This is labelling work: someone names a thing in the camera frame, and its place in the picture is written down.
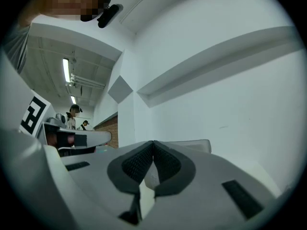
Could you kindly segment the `person's left hand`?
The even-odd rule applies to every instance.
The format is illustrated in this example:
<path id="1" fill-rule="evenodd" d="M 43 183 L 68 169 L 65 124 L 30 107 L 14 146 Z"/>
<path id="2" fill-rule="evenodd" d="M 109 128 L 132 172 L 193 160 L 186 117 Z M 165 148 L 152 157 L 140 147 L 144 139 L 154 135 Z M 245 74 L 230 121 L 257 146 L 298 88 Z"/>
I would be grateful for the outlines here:
<path id="1" fill-rule="evenodd" d="M 74 135 L 68 133 L 48 133 L 46 135 L 47 144 L 56 148 L 71 147 L 74 145 Z"/>

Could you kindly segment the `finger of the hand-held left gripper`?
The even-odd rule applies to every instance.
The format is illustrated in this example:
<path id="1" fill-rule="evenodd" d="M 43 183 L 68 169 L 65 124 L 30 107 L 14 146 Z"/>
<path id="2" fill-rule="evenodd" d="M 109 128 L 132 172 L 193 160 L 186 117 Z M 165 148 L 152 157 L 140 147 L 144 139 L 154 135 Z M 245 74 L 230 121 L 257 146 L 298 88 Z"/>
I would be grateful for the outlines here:
<path id="1" fill-rule="evenodd" d="M 59 128 L 59 147 L 68 142 L 68 137 L 73 136 L 74 147 L 95 147 L 108 143 L 112 135 L 108 131 L 88 131 Z"/>

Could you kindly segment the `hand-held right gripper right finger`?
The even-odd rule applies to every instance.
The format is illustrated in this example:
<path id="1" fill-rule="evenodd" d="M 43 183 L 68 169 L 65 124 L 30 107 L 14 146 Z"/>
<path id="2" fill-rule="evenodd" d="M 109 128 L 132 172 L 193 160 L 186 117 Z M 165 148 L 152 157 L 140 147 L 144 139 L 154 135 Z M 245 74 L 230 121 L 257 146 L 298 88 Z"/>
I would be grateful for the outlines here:
<path id="1" fill-rule="evenodd" d="M 143 230 L 253 230 L 276 200 L 256 178 L 210 153 L 155 141 L 153 161 L 159 185 Z"/>

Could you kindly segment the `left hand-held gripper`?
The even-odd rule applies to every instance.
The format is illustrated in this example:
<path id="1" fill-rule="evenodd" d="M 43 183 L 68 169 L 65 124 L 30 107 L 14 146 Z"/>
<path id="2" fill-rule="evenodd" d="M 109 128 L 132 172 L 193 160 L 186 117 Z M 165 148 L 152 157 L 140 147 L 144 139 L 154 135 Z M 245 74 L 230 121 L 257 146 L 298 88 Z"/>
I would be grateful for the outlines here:
<path id="1" fill-rule="evenodd" d="M 31 90 L 0 51 L 0 128 L 13 130 L 38 138 L 43 135 L 47 144 L 43 122 L 55 118 L 56 112 L 50 102 Z"/>

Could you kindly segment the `white ceiling pipes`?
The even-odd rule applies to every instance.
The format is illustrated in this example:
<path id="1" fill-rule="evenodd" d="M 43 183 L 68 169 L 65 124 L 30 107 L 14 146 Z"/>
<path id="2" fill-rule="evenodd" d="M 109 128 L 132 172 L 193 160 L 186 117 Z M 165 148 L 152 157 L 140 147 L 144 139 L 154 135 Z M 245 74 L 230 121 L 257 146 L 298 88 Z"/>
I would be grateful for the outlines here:
<path id="1" fill-rule="evenodd" d="M 103 90 L 105 88 L 105 84 L 99 83 L 94 80 L 86 79 L 75 74 L 71 74 L 71 83 L 84 85 L 90 88 L 96 88 Z"/>

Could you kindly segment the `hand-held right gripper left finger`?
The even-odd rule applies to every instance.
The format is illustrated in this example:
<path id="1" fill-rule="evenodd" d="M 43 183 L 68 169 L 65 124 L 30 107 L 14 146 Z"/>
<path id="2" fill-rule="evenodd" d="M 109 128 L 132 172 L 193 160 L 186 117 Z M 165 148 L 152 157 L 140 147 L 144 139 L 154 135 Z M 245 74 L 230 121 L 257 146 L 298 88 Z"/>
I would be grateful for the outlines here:
<path id="1" fill-rule="evenodd" d="M 74 182 L 116 219 L 142 221 L 140 185 L 153 163 L 152 141 L 119 149 L 63 157 Z"/>

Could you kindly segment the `person's grey t-shirt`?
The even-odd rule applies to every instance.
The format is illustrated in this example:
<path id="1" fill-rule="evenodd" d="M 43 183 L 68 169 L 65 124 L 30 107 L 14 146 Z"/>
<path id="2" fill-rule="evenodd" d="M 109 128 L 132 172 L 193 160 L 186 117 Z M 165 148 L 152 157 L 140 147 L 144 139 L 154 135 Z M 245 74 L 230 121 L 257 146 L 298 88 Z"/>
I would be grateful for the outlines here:
<path id="1" fill-rule="evenodd" d="M 5 35 L 2 47 L 15 70 L 20 74 L 25 66 L 30 25 L 16 24 Z"/>

